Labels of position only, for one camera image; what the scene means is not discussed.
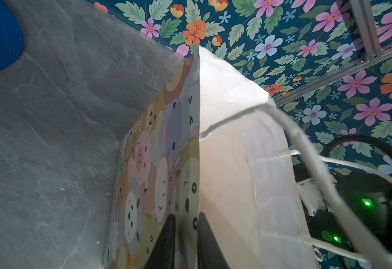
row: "cartoon animal print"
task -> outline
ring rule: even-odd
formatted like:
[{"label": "cartoon animal print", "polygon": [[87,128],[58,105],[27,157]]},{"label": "cartoon animal print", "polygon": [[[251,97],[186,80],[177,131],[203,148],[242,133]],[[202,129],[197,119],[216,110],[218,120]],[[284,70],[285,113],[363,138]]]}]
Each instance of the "cartoon animal print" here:
[{"label": "cartoon animal print", "polygon": [[151,167],[151,138],[149,130],[143,130],[135,146],[135,155],[128,161],[129,180],[136,179],[139,185],[148,187]]},{"label": "cartoon animal print", "polygon": [[118,222],[119,237],[127,244],[130,255],[133,255],[140,245],[142,207],[140,186],[136,180],[132,180],[128,186],[124,216]]},{"label": "cartoon animal print", "polygon": [[190,68],[194,60],[194,54],[177,70],[168,84],[163,88],[165,91],[165,104],[172,103],[180,96],[183,89],[184,80],[189,75]]},{"label": "cartoon animal print", "polygon": [[165,107],[165,91],[161,90],[156,99],[148,106],[145,112],[145,119],[143,124],[143,129],[151,130],[150,137],[151,142],[159,134],[161,118],[163,117],[163,109]]},{"label": "cartoon animal print", "polygon": [[171,156],[164,154],[159,161],[154,188],[154,214],[160,225],[163,225],[170,213],[174,212],[176,198],[176,164]]}]

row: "cartoon animal face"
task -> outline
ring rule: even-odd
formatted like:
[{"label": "cartoon animal face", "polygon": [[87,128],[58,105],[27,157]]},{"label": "cartoon animal face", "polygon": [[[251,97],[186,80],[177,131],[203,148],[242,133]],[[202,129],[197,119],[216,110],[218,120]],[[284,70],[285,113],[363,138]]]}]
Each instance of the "cartoon animal face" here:
[{"label": "cartoon animal face", "polygon": [[128,161],[129,179],[136,179],[139,185],[148,186],[151,167],[151,138],[148,130],[143,130],[135,146],[135,155]]},{"label": "cartoon animal face", "polygon": [[128,186],[124,216],[118,222],[119,236],[127,244],[130,255],[133,255],[140,245],[142,232],[142,202],[140,187],[136,180]]},{"label": "cartoon animal face", "polygon": [[159,161],[154,188],[155,215],[163,225],[170,213],[174,212],[176,196],[176,170],[172,158],[164,154]]}]

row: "green leaf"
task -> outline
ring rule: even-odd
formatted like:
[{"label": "green leaf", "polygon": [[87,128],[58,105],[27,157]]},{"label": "green leaf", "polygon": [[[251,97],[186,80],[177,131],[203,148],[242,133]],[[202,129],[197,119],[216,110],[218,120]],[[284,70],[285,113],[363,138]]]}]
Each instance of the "green leaf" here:
[{"label": "green leaf", "polygon": [[280,59],[274,60],[274,62],[278,63],[279,65],[286,65],[289,64],[294,58],[295,56],[293,54],[290,54],[283,56]]},{"label": "green leaf", "polygon": [[143,8],[138,7],[136,3],[116,3],[115,6],[123,11],[123,16],[127,17],[129,21],[134,24],[141,24],[141,21],[145,21],[145,11]]},{"label": "green leaf", "polygon": [[348,176],[351,173],[351,170],[347,169],[347,168],[334,168],[334,170],[343,176]]},{"label": "green leaf", "polygon": [[296,41],[290,43],[290,45],[282,47],[282,49],[285,50],[286,53],[295,53],[301,51],[301,46],[304,46],[306,44],[307,42],[305,40]]},{"label": "green leaf", "polygon": [[203,22],[206,22],[206,21],[210,18],[210,16],[211,16],[211,12],[208,11],[208,12],[205,13],[205,15],[203,16],[202,21],[203,21]]},{"label": "green leaf", "polygon": [[258,70],[256,70],[256,72],[253,73],[253,77],[259,78],[259,77],[263,76],[266,73],[266,71],[268,71],[269,67],[270,66],[259,68]]},{"label": "green leaf", "polygon": [[333,135],[328,132],[314,132],[317,136],[317,140],[322,142],[323,144],[329,144],[333,140]]},{"label": "green leaf", "polygon": [[232,30],[229,32],[229,37],[227,40],[229,40],[229,45],[233,45],[238,39],[242,36],[242,33],[244,32],[244,25],[242,24],[237,24],[232,27]]},{"label": "green leaf", "polygon": [[278,74],[283,73],[285,70],[285,66],[281,65],[279,67],[276,67],[275,69],[271,70],[271,72],[268,73],[268,76],[276,76]]},{"label": "green leaf", "polygon": [[383,74],[387,74],[390,71],[392,71],[392,58],[384,62],[380,67],[380,72],[382,72]]},{"label": "green leaf", "polygon": [[336,50],[341,46],[341,42],[331,41],[331,43],[329,43],[329,45],[330,45],[331,50]]},{"label": "green leaf", "polygon": [[318,72],[320,72],[322,69],[323,69],[323,65],[317,67],[317,68],[314,70],[314,72],[313,72],[313,76],[314,76],[315,74],[317,74]]},{"label": "green leaf", "polygon": [[313,10],[308,11],[299,16],[300,19],[314,19],[317,15],[327,11],[330,6],[317,6]]},{"label": "green leaf", "polygon": [[312,69],[305,69],[304,71],[302,71],[301,73],[298,73],[298,75],[305,75],[307,73],[310,73],[312,71]]},{"label": "green leaf", "polygon": [[306,61],[307,59],[305,58],[299,58],[299,60],[296,63],[292,64],[292,69],[300,72],[302,68],[305,66]]},{"label": "green leaf", "polygon": [[154,20],[161,20],[169,11],[172,0],[154,0],[148,6],[148,11]]},{"label": "green leaf", "polygon": [[266,57],[266,55],[263,56],[263,58],[259,60],[260,67],[263,67],[263,65],[265,64],[266,60],[268,60],[268,57]]},{"label": "green leaf", "polygon": [[233,60],[236,60],[236,58],[240,57],[242,54],[242,51],[244,49],[244,46],[245,46],[245,43],[243,43],[241,46],[237,46],[233,50],[231,50],[227,54],[227,59],[233,61]]},{"label": "green leaf", "polygon": [[187,0],[187,7],[184,10],[186,12],[187,23],[195,23],[195,20],[201,19],[200,9],[192,0]]},{"label": "green leaf", "polygon": [[313,143],[314,148],[316,148],[317,152],[320,153],[323,150],[323,145],[321,143]]},{"label": "green leaf", "polygon": [[349,108],[347,110],[344,110],[341,113],[341,118],[339,118],[339,121],[344,121],[347,117],[351,116],[352,112],[353,112],[353,108]]},{"label": "green leaf", "polygon": [[343,145],[336,146],[330,153],[330,157],[332,159],[344,160],[345,157],[345,148]]},{"label": "green leaf", "polygon": [[166,21],[162,21],[159,29],[159,35],[162,38],[170,38],[178,30],[177,27],[179,24],[180,20],[167,19]]},{"label": "green leaf", "polygon": [[326,86],[324,89],[319,89],[316,93],[317,104],[320,104],[321,101],[326,99],[326,97],[329,96],[331,91],[332,91],[331,86]]},{"label": "green leaf", "polygon": [[330,104],[327,104],[326,106],[329,108],[329,110],[330,110],[331,112],[339,112],[339,111],[341,111],[341,109],[339,108],[338,105],[330,105]]},{"label": "green leaf", "polygon": [[371,7],[372,9],[372,15],[378,16],[381,15],[383,12],[386,10],[390,9],[392,7],[392,4],[390,2],[387,3],[379,3]]},{"label": "green leaf", "polygon": [[296,33],[297,31],[299,31],[299,28],[292,26],[290,28],[282,29],[280,32],[285,35],[292,35],[292,34]]},{"label": "green leaf", "polygon": [[241,61],[239,61],[239,62],[234,63],[233,65],[234,65],[234,66],[244,66],[244,65],[246,65],[247,63],[248,63],[247,60],[241,60]]},{"label": "green leaf", "polygon": [[224,59],[226,56],[227,48],[226,48],[226,43],[223,42],[223,44],[217,48],[215,51],[215,56],[219,57],[220,59]]},{"label": "green leaf", "polygon": [[341,134],[341,130],[347,130],[347,125],[339,121],[325,121],[325,125],[334,134]]},{"label": "green leaf", "polygon": [[254,17],[249,22],[247,22],[247,35],[251,40],[254,40],[254,36],[259,32],[262,25],[262,18]]},{"label": "green leaf", "polygon": [[365,104],[365,103],[369,102],[365,98],[359,97],[359,96],[353,97],[353,98],[344,98],[343,101],[346,103],[349,103],[351,105],[359,105],[359,104]]},{"label": "green leaf", "polygon": [[354,24],[355,24],[355,19],[353,18],[349,18],[343,22],[340,22],[332,31],[332,33],[329,34],[329,39],[327,40],[327,42],[333,40],[334,38],[340,37]]},{"label": "green leaf", "polygon": [[281,21],[281,16],[283,15],[283,8],[276,7],[274,8],[274,13],[272,13],[271,17],[267,17],[264,21],[265,29],[268,34],[272,34],[272,31],[276,26],[278,26],[278,22]]},{"label": "green leaf", "polygon": [[392,135],[392,121],[380,122],[372,131],[372,137],[386,138]]},{"label": "green leaf", "polygon": [[317,78],[319,78],[319,76],[311,76],[311,77],[305,77],[304,80],[305,80],[305,83],[310,83],[310,82],[313,82],[314,80],[316,80]]},{"label": "green leaf", "polygon": [[169,44],[170,45],[174,45],[174,44],[180,45],[180,44],[184,43],[185,41],[186,41],[186,39],[183,37],[183,33],[179,32],[172,37],[172,40]]},{"label": "green leaf", "polygon": [[281,77],[277,78],[277,80],[275,81],[275,84],[285,85],[286,80],[287,80],[287,77],[285,76],[285,74],[282,74]]},{"label": "green leaf", "polygon": [[236,8],[236,13],[245,17],[250,16],[256,11],[254,3],[256,3],[256,0],[232,0],[232,4]]},{"label": "green leaf", "polygon": [[289,111],[294,110],[298,104],[299,104],[299,101],[298,102],[290,102],[290,103],[285,104],[283,106],[283,109],[285,112],[289,112]]},{"label": "green leaf", "polygon": [[304,37],[304,35],[306,33],[308,33],[311,30],[311,26],[313,25],[313,22],[310,22],[309,24],[307,24],[305,27],[303,27],[300,31],[299,31],[299,37],[298,40],[301,40],[301,38]]},{"label": "green leaf", "polygon": [[254,60],[251,59],[251,60],[248,62],[248,64],[247,64],[248,71],[251,71],[251,70],[253,69],[253,66],[254,66]]},{"label": "green leaf", "polygon": [[351,61],[351,57],[345,58],[344,60],[341,61],[341,65],[346,65]]},{"label": "green leaf", "polygon": [[269,79],[269,78],[267,78],[267,77],[256,78],[256,79],[254,80],[254,82],[255,82],[256,84],[262,84],[262,83],[264,83],[267,79]]},{"label": "green leaf", "polygon": [[213,37],[222,31],[224,31],[224,27],[220,26],[219,22],[209,22],[206,24],[206,30],[204,32],[207,37]]}]

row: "marble floor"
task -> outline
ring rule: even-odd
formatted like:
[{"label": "marble floor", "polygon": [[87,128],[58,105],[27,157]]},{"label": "marble floor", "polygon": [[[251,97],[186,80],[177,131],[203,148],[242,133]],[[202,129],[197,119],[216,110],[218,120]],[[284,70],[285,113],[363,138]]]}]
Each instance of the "marble floor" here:
[{"label": "marble floor", "polygon": [[98,269],[120,141],[182,60],[85,0],[4,2],[0,269]]}]

